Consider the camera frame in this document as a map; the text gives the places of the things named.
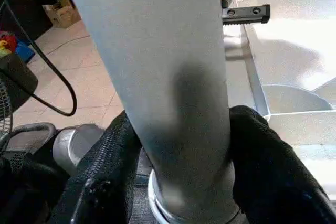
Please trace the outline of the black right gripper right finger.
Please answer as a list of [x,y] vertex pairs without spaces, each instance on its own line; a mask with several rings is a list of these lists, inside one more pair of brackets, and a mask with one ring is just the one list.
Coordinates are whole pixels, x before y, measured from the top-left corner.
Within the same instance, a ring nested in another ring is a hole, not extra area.
[[335,208],[293,148],[258,112],[229,109],[233,197],[249,223],[335,223]]

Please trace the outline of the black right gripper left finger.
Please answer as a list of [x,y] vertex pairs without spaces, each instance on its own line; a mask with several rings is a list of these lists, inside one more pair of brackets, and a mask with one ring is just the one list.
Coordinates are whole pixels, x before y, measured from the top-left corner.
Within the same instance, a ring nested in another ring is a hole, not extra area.
[[128,223],[141,143],[121,112],[77,165],[49,223]]

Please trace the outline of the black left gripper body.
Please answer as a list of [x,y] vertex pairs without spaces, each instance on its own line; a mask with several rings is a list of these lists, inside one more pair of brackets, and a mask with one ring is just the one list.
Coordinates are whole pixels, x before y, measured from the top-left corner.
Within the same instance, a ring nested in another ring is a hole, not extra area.
[[270,19],[270,5],[226,8],[222,11],[223,25],[266,24]]

